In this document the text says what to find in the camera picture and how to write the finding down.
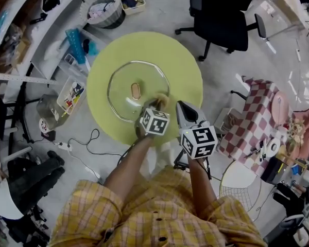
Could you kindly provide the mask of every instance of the yellow plaid shirt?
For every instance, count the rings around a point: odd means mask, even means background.
[[[233,197],[210,204],[200,216],[190,175],[166,167],[137,182],[126,203],[109,189],[79,181],[59,215],[49,246],[266,246]]]

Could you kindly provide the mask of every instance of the gray basket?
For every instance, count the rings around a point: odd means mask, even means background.
[[[105,12],[96,18],[89,18],[88,12],[92,5],[97,3],[113,2]],[[119,26],[125,19],[120,0],[84,0],[80,6],[80,17],[83,21],[99,28],[115,28]]]

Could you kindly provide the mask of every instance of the sleeve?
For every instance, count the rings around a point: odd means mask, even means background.
[[[225,235],[227,244],[235,246],[267,246],[242,204],[232,196],[213,202],[199,218],[214,223]]]
[[[118,225],[123,202],[106,187],[81,180],[61,211],[48,246],[94,246]]]

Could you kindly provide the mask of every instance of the checkered tablecloth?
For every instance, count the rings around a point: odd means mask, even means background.
[[[246,158],[252,147],[259,148],[260,141],[269,140],[276,124],[271,115],[271,102],[279,91],[272,81],[253,80],[243,76],[250,85],[249,95],[242,112],[242,118],[224,136],[218,150],[228,157],[241,162],[256,175],[261,176],[268,165],[269,158],[254,160]]]

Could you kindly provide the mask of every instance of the yellow round table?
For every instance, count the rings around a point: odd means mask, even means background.
[[[178,100],[201,106],[202,78],[199,67],[191,53],[177,40],[156,32],[127,34],[99,53],[87,79],[88,105],[98,125],[113,139],[128,145],[136,140],[134,124],[114,114],[107,99],[107,90],[111,75],[132,60],[157,65],[169,81],[169,107],[166,113],[170,114],[170,123],[165,135],[155,138],[155,145],[161,145],[179,135],[175,111]]]

